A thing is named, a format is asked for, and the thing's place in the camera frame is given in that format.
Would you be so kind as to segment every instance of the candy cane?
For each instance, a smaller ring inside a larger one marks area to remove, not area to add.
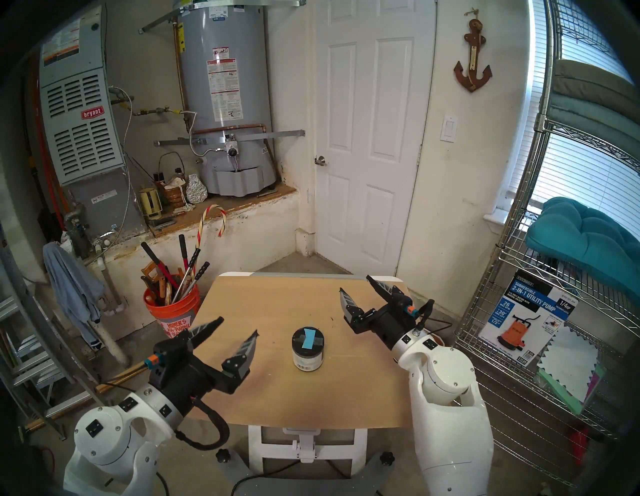
[[[220,231],[218,231],[218,237],[222,236],[222,233],[225,231],[225,227],[227,227],[227,213],[220,207],[220,205],[210,205],[207,209],[202,213],[202,218],[200,219],[200,225],[198,226],[198,241],[196,242],[196,248],[200,247],[200,240],[202,239],[202,228],[204,227],[204,219],[207,218],[207,214],[213,208],[218,209],[222,213],[222,227]],[[196,267],[193,266],[193,274],[196,273]]]

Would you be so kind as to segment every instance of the anchor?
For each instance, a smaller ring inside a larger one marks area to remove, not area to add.
[[[462,64],[460,60],[453,68],[453,72],[456,74],[456,79],[462,86],[464,86],[469,93],[473,93],[478,88],[482,88],[489,78],[493,75],[491,73],[491,67],[486,66],[482,73],[482,78],[478,79],[476,77],[477,74],[477,62],[478,62],[478,54],[480,53],[480,46],[486,43],[486,38],[480,34],[482,31],[482,22],[480,22],[477,18],[479,10],[473,9],[471,12],[467,12],[465,15],[473,13],[476,15],[475,19],[469,21],[469,28],[471,33],[467,33],[465,35],[465,41],[469,43],[469,69],[468,76],[464,76],[462,74]]]

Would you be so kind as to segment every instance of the table top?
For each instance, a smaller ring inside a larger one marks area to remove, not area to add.
[[[407,292],[404,283],[395,283]],[[204,402],[229,424],[300,429],[410,427],[407,372],[372,332],[355,335],[343,318],[339,288],[363,310],[384,300],[353,276],[220,276],[194,326],[225,322],[194,355],[221,370],[222,361],[257,329],[250,373],[232,395],[212,391]],[[293,364],[291,337],[311,326],[324,334],[324,362],[313,372]],[[189,417],[207,417],[194,408]]]

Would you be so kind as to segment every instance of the door panel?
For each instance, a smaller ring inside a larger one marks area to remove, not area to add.
[[[424,133],[433,0],[316,4],[317,250],[394,275]]]

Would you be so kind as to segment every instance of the window blinds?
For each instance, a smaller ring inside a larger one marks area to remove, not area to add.
[[[570,0],[558,0],[562,57],[596,65],[631,82],[611,47]],[[547,26],[543,0],[533,0],[536,29],[531,104],[509,190],[518,189],[527,161],[545,74]],[[590,40],[585,41],[587,32]],[[640,239],[640,177],[623,163],[576,141],[551,135],[532,199],[566,196],[606,213]]]

